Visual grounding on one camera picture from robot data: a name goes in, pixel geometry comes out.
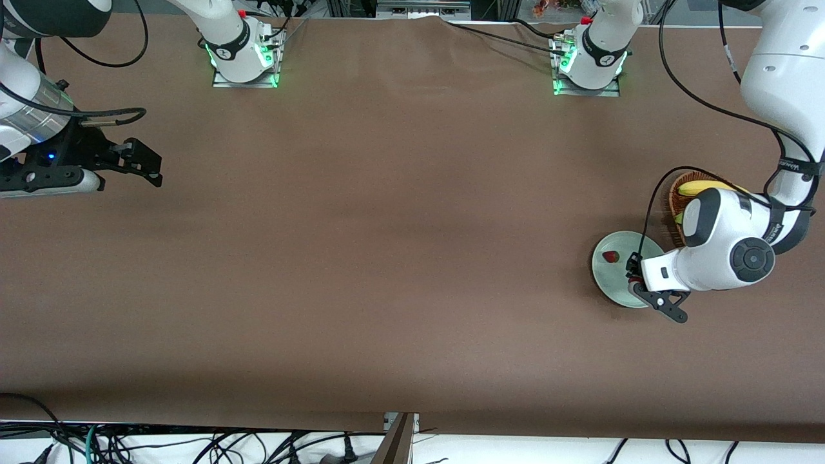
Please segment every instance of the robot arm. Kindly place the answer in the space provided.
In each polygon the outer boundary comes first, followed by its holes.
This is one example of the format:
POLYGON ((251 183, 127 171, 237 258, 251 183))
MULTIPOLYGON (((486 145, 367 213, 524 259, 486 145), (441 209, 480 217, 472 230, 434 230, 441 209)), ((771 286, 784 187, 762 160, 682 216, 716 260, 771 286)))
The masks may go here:
MULTIPOLYGON (((727 290, 767 277, 775 255, 804 238, 825 150, 825 8, 803 0, 728 0, 761 17, 763 29, 742 77, 741 93, 760 118, 785 130, 810 152, 781 135, 785 156, 764 206, 738 192, 712 188, 688 204, 686 247, 643 259, 641 271, 654 309, 673 291, 727 290)), ((644 291, 632 287, 637 295, 644 291)))
POLYGON ((575 49, 561 72, 581 88, 606 87, 619 73, 643 17, 641 0, 601 0, 592 23, 573 29, 575 49))
POLYGON ((271 68, 272 26, 238 14, 232 0, 168 0, 186 13, 206 42, 212 64, 227 80, 245 83, 271 68))
MULTIPOLYGON (((236 12, 232 0, 170 2, 197 25, 212 64, 226 80, 245 83, 273 66, 277 34, 269 24, 236 12)), ((111 0, 75 0, 68 10, 61 8, 65 3, 0 0, 2 32, 10 38, 94 36, 111 14, 111 0)), ((30 102, 75 110, 64 88, 3 44, 0 83, 30 102)), ((137 139, 114 144, 82 118, 42 111, 0 93, 0 197, 102 190, 103 178, 94 173, 102 169, 137 174, 160 187, 160 163, 160 156, 137 139), (24 163, 13 158, 19 153, 26 153, 24 163)))

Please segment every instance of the black plug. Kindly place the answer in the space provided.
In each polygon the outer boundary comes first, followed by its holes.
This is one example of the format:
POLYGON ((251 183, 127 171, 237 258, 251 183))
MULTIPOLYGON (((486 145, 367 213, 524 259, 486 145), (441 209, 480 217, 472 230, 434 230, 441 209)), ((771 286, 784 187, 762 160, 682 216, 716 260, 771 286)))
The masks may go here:
POLYGON ((290 464, 301 464, 301 460, 298 459, 298 453, 295 451, 295 444, 290 442, 290 464))
POLYGON ((349 435, 344 435, 344 462, 349 464, 355 461, 358 461, 358 455, 352 449, 352 440, 349 435))
POLYGON ((51 452, 51 448, 53 447, 53 443, 46 447, 46 449, 43 450, 43 452, 37 457, 37 459, 35 459, 35 461, 32 464, 46 464, 46 461, 49 460, 49 453, 51 452))

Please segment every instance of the brown table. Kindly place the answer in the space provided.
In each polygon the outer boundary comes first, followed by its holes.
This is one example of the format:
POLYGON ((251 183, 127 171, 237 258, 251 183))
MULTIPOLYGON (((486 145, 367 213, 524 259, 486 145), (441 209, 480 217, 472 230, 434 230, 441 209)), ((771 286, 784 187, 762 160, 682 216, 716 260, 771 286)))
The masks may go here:
MULTIPOLYGON (((148 21, 129 69, 45 41, 80 107, 148 108, 106 133, 157 150, 165 179, 0 204, 2 390, 64 419, 377 429, 415 410, 442 433, 825 441, 818 218, 767 281, 691 296, 684 325, 592 281, 594 244, 641 229, 670 167, 758 190, 776 165, 768 131, 668 81, 655 30, 622 97, 579 98, 553 95, 541 52, 435 18, 310 21, 280 88, 213 89, 193 25, 148 21)), ((740 67, 757 34, 729 32, 740 67)), ((131 15, 77 41, 111 60, 139 42, 131 15)), ((717 31, 667 43, 689 87, 746 111, 717 31)))

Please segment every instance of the yellow banana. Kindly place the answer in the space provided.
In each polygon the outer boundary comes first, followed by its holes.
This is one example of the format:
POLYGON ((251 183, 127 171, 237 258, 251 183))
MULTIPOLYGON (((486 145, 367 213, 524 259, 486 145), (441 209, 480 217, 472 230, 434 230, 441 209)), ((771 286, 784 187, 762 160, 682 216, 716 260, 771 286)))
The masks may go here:
POLYGON ((724 188, 727 190, 734 190, 728 184, 719 181, 690 181, 685 182, 679 186, 679 195, 683 196, 696 196, 699 195, 700 192, 707 190, 712 187, 717 188, 724 188))

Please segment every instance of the plate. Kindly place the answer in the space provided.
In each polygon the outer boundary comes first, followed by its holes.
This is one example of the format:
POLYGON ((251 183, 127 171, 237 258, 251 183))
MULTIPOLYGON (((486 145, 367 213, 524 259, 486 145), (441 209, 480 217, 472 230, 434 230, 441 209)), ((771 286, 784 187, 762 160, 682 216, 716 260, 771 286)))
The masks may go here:
MULTIPOLYGON (((625 276, 625 274, 627 274, 625 270, 627 260, 634 251, 639 250, 639 241, 641 239, 642 235, 639 232, 621 230, 601 239, 601 242, 596 245, 596 250, 593 251, 591 270, 593 272, 593 278, 596 279, 596 284, 608 298, 627 308, 647 307, 636 295, 630 293, 630 290, 628 290, 628 279, 625 276), (608 263, 605 258, 601 256, 601 254, 606 251, 618 252, 619 262, 608 263)), ((662 247, 651 240, 650 237, 644 240, 642 256, 645 258, 656 258, 663 254, 665 254, 665 252, 662 251, 662 247)))

